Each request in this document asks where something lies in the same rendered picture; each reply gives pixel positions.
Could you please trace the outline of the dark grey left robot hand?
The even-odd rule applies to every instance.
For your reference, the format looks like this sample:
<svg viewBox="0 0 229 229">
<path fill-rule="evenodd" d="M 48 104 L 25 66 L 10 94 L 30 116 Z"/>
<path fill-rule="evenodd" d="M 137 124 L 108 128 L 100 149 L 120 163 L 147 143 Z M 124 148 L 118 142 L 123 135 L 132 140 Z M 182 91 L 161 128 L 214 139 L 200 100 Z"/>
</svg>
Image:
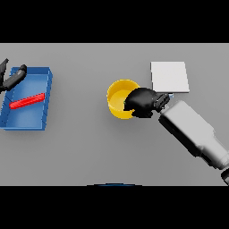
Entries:
<svg viewBox="0 0 229 229">
<path fill-rule="evenodd" d="M 8 79 L 4 80 L 4 74 L 6 71 L 6 65 L 9 60 L 5 58 L 0 63 L 0 93 L 3 91 L 10 91 L 15 86 L 17 86 L 21 81 L 27 76 L 27 66 L 25 64 L 21 65 L 19 70 L 11 75 Z"/>
</svg>

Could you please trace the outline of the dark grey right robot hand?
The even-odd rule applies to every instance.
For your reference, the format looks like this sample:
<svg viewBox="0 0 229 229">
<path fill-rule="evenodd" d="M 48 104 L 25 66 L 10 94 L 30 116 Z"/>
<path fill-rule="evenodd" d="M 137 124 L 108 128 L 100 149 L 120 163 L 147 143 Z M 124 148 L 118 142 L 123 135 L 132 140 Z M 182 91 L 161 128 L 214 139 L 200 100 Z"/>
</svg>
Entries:
<svg viewBox="0 0 229 229">
<path fill-rule="evenodd" d="M 170 101 L 167 93 L 157 93 L 153 89 L 134 89 L 124 100 L 124 111 L 131 111 L 132 116 L 151 118 L 153 112 L 161 112 Z"/>
</svg>

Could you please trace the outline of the yellow bowl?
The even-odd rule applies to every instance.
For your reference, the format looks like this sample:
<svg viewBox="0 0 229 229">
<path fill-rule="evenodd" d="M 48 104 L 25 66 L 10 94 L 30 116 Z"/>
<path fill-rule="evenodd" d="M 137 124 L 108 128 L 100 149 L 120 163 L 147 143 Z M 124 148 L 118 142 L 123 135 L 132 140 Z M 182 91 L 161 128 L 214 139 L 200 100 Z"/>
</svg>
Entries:
<svg viewBox="0 0 229 229">
<path fill-rule="evenodd" d="M 132 118 L 132 110 L 124 111 L 124 101 L 138 87 L 139 85 L 135 81 L 129 79 L 120 79 L 109 86 L 106 99 L 108 108 L 114 117 L 122 120 Z"/>
</svg>

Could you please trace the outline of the red beaker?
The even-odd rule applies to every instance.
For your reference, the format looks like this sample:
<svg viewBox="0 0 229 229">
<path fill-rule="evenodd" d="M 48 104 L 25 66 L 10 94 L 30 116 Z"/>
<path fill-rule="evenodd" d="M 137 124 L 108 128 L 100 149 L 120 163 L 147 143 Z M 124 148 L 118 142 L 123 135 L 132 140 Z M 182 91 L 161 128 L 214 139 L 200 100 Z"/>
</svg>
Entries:
<svg viewBox="0 0 229 229">
<path fill-rule="evenodd" d="M 25 106 L 30 106 L 42 102 L 46 95 L 44 93 L 39 93 L 30 97 L 15 100 L 9 104 L 10 109 L 19 109 Z"/>
</svg>

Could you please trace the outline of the pale square measuring scale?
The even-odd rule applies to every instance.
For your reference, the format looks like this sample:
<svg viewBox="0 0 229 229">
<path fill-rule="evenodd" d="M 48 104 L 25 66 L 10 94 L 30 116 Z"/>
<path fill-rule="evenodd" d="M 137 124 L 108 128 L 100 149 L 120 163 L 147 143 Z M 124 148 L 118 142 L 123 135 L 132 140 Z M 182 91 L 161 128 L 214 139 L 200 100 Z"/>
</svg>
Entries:
<svg viewBox="0 0 229 229">
<path fill-rule="evenodd" d="M 150 71 L 155 92 L 190 92 L 185 62 L 151 62 Z"/>
</svg>

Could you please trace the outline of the blue tray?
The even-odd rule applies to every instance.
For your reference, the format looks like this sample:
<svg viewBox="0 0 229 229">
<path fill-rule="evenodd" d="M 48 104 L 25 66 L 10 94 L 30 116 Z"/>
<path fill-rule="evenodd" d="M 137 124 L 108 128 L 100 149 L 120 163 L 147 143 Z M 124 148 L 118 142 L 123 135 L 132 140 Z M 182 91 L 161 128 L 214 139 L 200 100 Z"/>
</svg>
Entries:
<svg viewBox="0 0 229 229">
<path fill-rule="evenodd" d="M 44 131 L 47 125 L 48 103 L 53 73 L 49 67 L 28 67 L 25 79 L 4 94 L 0 111 L 0 129 L 6 131 Z M 11 109 L 9 104 L 19 99 L 44 93 L 41 102 Z"/>
</svg>

